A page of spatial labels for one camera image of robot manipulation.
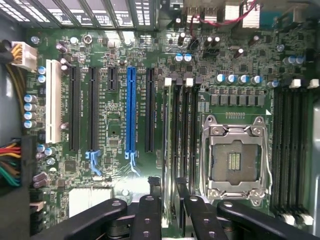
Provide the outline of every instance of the green circuit board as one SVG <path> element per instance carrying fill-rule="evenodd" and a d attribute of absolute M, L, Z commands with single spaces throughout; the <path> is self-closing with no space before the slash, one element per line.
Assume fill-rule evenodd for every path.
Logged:
<path fill-rule="evenodd" d="M 202 43 L 215 32 L 196 32 Z M 182 46 L 177 46 L 178 33 L 166 30 L 159 33 L 135 33 L 132 44 L 127 46 L 120 42 L 112 31 L 92 30 L 57 30 L 57 29 L 28 29 L 27 39 L 37 36 L 39 44 L 27 42 L 38 50 L 38 66 L 46 66 L 46 60 L 59 60 L 61 53 L 56 44 L 64 42 L 71 57 L 70 63 L 81 69 L 80 82 L 80 127 L 79 151 L 69 148 L 69 132 L 63 130 L 61 142 L 50 144 L 55 147 L 55 163 L 47 164 L 47 158 L 40 159 L 38 172 L 48 174 L 49 183 L 41 188 L 45 193 L 45 226 L 56 225 L 69 217 L 69 193 L 77 188 L 108 188 L 114 198 L 131 203 L 135 197 L 148 194 L 150 186 L 148 177 L 163 176 L 163 128 L 165 122 L 172 124 L 173 95 L 165 91 L 165 78 L 200 77 L 202 84 L 198 91 L 196 126 L 197 138 L 196 155 L 200 152 L 200 132 L 202 116 L 214 114 L 219 124 L 245 125 L 252 124 L 256 117 L 265 121 L 268 133 L 268 147 L 273 143 L 273 114 L 274 91 L 267 86 L 267 82 L 281 80 L 285 75 L 311 76 L 314 74 L 308 66 L 285 65 L 284 56 L 303 55 L 307 48 L 313 48 L 315 35 L 313 30 L 292 30 L 279 33 L 275 30 L 256 32 L 260 40 L 256 44 L 248 45 L 252 35 L 231 37 L 231 34 L 217 33 L 221 38 L 217 56 L 206 56 L 206 51 L 199 47 L 197 51 L 188 50 L 189 40 L 186 38 Z M 84 44 L 83 38 L 92 36 L 91 44 Z M 78 39 L 77 44 L 70 44 L 71 37 Z M 285 45 L 285 50 L 279 52 L 277 46 Z M 233 48 L 241 46 L 244 54 L 234 58 Z M 176 63 L 176 54 L 192 55 L 190 62 Z M 127 67 L 136 67 L 136 134 L 135 146 L 137 151 L 137 172 L 131 170 L 130 161 L 125 159 L 126 141 L 126 97 L 127 97 Z M 89 132 L 89 68 L 99 69 L 98 86 L 98 148 L 101 156 L 97 168 L 101 176 L 92 172 L 90 161 L 85 158 L 88 151 Z M 108 67 L 117 67 L 118 88 L 116 92 L 108 91 Z M 154 150 L 145 152 L 146 125 L 146 70 L 154 68 L 155 80 L 155 118 L 154 118 Z M 235 75 L 238 79 L 242 75 L 261 77 L 261 83 L 253 85 L 249 80 L 245 84 L 235 81 L 233 84 L 225 82 L 217 84 L 218 74 Z M 27 93 L 37 96 L 37 127 L 28 131 L 38 136 L 38 142 L 44 143 L 46 95 L 45 86 L 37 81 L 38 74 L 30 73 L 27 80 Z M 61 122 L 70 119 L 69 109 L 69 77 L 63 75 L 61 86 Z M 169 107 L 169 119 L 164 119 L 164 105 Z M 182 121 L 182 107 L 178 108 L 178 119 Z M 178 131 L 179 143 L 181 132 Z M 257 207 L 265 213 L 270 213 L 270 201 L 263 200 Z"/>

